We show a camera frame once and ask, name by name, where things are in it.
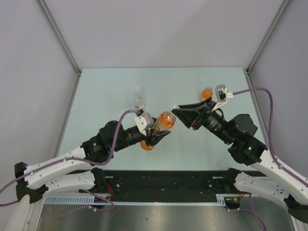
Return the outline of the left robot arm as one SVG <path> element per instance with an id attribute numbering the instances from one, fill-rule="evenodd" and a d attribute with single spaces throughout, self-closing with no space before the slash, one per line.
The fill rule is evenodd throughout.
<path id="1" fill-rule="evenodd" d="M 109 163 L 115 152 L 138 143 L 152 149 L 174 126 L 173 122 L 162 122 L 159 118 L 147 123 L 138 116 L 136 121 L 135 126 L 127 129 L 119 121 L 110 121 L 97 135 L 63 156 L 35 165 L 15 164 L 17 201 L 29 196 L 32 204 L 51 192 L 102 192 L 106 180 L 99 166 Z"/>

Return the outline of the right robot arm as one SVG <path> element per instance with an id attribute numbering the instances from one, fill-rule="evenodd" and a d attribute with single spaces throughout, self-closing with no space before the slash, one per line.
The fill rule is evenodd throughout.
<path id="1" fill-rule="evenodd" d="M 238 114 L 225 120 L 223 111 L 207 99 L 200 103 L 176 105 L 172 113 L 187 128 L 206 128 L 229 145 L 228 152 L 239 164 L 249 166 L 268 177 L 266 180 L 251 177 L 242 171 L 229 168 L 223 176 L 222 188 L 227 193 L 236 190 L 248 192 L 272 201 L 286 209 L 297 220 L 308 221 L 307 179 L 296 173 L 292 178 L 287 171 L 276 165 L 267 146 L 254 137 L 257 126 L 248 114 Z"/>

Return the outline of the small orange juice bottle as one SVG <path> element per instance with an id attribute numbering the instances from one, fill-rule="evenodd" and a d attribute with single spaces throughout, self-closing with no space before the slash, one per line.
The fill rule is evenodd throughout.
<path id="1" fill-rule="evenodd" d="M 203 102 L 205 100 L 208 100 L 209 98 L 212 98 L 213 96 L 213 90 L 211 87 L 206 87 L 202 93 L 201 93 L 201 96 L 200 96 L 200 101 Z"/>

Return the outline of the tall orange tea bottle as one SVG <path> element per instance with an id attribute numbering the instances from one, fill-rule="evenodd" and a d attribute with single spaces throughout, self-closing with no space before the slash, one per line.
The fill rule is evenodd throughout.
<path id="1" fill-rule="evenodd" d="M 170 131 L 175 125 L 176 117 L 170 112 L 163 112 L 156 120 L 154 120 L 154 125 L 151 127 L 154 131 Z M 141 148 L 147 151 L 152 150 L 154 147 L 148 147 L 145 145 L 144 140 L 140 142 Z"/>

